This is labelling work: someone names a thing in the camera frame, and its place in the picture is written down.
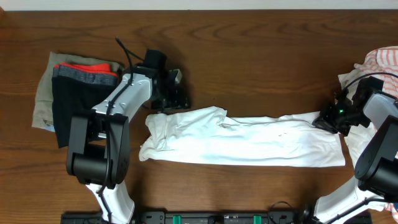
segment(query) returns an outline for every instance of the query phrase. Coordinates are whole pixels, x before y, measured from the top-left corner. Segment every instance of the white wall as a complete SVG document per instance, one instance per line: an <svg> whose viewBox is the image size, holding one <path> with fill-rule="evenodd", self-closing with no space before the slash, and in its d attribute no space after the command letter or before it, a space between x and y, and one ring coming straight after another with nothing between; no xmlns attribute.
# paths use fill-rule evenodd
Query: white wall
<svg viewBox="0 0 398 224"><path fill-rule="evenodd" d="M0 0L6 11L398 9L398 0Z"/></svg>

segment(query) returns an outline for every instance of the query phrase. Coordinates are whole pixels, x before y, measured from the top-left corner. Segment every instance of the wooden table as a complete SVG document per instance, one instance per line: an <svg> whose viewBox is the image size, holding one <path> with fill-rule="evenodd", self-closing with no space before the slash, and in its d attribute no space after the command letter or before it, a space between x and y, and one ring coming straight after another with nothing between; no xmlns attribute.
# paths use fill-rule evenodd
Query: wooden table
<svg viewBox="0 0 398 224"><path fill-rule="evenodd" d="M31 128L37 84L49 52L123 62L114 40L146 48L182 69L192 109L216 105L229 116L281 116L319 110L339 89L337 75L368 52L397 45L398 11L109 11L6 12L0 19L0 222L59 223L65 211L99 206L67 175L67 149L54 133ZM326 195L353 175L330 168L204 166L138 161L150 113L131 129L126 184L138 209L266 210ZM375 223L393 223L373 212Z"/></svg>

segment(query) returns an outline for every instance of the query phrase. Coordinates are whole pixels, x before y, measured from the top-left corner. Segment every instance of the brown wooden surface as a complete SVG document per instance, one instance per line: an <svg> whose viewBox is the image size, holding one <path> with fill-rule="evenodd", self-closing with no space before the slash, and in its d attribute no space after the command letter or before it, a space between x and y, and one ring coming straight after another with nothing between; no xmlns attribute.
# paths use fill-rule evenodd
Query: brown wooden surface
<svg viewBox="0 0 398 224"><path fill-rule="evenodd" d="M316 111L373 49L397 45L398 11L6 12L0 19L0 223L59 223L64 211L98 210L91 192L67 175L67 149L54 133L31 128L34 97L49 52L127 64L120 36L181 68L193 108L229 116ZM301 207L353 175L331 168L204 166L138 161L150 111L131 122L127 189L139 208L170 211L266 210L285 200ZM373 212L375 223L393 223Z"/></svg>

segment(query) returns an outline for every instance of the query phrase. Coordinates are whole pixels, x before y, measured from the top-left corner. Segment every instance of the green tape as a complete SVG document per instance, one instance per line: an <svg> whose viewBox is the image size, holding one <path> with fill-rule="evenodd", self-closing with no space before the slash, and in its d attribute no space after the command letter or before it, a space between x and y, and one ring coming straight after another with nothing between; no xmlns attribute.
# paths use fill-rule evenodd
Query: green tape
<svg viewBox="0 0 398 224"><path fill-rule="evenodd" d="M259 215L254 216L254 224L261 224L261 216Z"/></svg>
<svg viewBox="0 0 398 224"><path fill-rule="evenodd" d="M180 215L173 216L173 224L181 224L181 216Z"/></svg>

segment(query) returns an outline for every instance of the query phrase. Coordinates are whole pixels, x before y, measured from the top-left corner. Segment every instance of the black cloth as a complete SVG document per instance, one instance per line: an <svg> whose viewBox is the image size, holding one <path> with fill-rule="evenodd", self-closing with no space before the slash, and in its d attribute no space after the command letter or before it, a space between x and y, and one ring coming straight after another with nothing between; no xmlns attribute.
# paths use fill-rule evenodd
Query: black cloth
<svg viewBox="0 0 398 224"><path fill-rule="evenodd" d="M105 100L115 88L116 82L115 85L102 85L81 82L61 75L52 78L52 111L59 148L68 146L73 114L80 110L92 109Z"/></svg>

